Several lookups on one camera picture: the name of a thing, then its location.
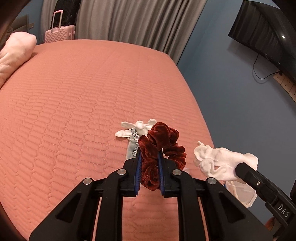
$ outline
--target bed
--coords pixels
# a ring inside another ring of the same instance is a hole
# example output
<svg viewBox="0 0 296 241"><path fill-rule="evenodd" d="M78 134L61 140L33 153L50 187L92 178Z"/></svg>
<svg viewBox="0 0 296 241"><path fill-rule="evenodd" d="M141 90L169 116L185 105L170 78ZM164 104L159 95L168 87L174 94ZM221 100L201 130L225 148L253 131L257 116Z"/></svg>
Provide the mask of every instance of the bed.
<svg viewBox="0 0 296 241"><path fill-rule="evenodd" d="M0 201L26 240L84 178L122 167L120 123L154 118L180 132L190 174L198 141L213 147L200 109L172 59L100 40L37 45L0 89ZM176 199L141 187L124 198L123 240L178 240Z"/></svg>

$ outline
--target electrical outlet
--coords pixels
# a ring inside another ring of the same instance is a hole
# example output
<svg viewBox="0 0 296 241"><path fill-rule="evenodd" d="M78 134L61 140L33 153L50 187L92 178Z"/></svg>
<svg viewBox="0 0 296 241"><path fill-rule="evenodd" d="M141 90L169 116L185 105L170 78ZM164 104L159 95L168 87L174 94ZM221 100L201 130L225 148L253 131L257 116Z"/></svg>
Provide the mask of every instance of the electrical outlet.
<svg viewBox="0 0 296 241"><path fill-rule="evenodd" d="M288 77L285 77L281 86L289 93L292 89L293 82Z"/></svg>
<svg viewBox="0 0 296 241"><path fill-rule="evenodd" d="M289 92L289 95L296 102L296 84L293 85L292 89Z"/></svg>
<svg viewBox="0 0 296 241"><path fill-rule="evenodd" d="M281 75L279 73L276 73L274 75L274 79L281 85L283 80L285 78L285 75L282 73Z"/></svg>

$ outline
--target television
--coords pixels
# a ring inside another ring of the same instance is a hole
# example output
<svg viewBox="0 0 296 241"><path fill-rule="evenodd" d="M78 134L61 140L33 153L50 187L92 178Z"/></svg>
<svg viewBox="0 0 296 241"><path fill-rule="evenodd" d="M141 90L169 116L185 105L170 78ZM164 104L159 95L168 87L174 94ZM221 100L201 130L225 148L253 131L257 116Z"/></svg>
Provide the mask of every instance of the television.
<svg viewBox="0 0 296 241"><path fill-rule="evenodd" d="M296 83L296 31L280 9L244 0L228 36L265 57Z"/></svg>

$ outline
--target curtain fold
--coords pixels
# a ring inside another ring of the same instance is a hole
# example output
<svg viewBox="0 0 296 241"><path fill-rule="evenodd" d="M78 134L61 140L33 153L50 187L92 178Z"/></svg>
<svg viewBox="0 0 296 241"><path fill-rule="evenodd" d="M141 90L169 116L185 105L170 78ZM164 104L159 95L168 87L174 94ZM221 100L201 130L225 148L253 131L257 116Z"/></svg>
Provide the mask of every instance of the curtain fold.
<svg viewBox="0 0 296 241"><path fill-rule="evenodd" d="M41 34L50 28L57 0L44 0ZM193 31L206 0L82 0L77 39L137 44L168 54L175 63Z"/></svg>

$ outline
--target pink suitcase handle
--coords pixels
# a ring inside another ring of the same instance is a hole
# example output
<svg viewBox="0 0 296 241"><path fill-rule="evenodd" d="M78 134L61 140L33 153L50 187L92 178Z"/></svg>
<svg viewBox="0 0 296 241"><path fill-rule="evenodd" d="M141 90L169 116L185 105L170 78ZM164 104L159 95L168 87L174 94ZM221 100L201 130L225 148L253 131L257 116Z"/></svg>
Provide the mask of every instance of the pink suitcase handle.
<svg viewBox="0 0 296 241"><path fill-rule="evenodd" d="M54 30L54 16L55 16L55 14L58 13L58 12L61 13L61 16L60 16L60 18L59 18L59 30L61 29L63 10L58 10L58 11L55 11L55 12L54 12L54 15L53 15L53 17L52 17L52 31L51 31L51 32L53 32L53 30Z"/></svg>

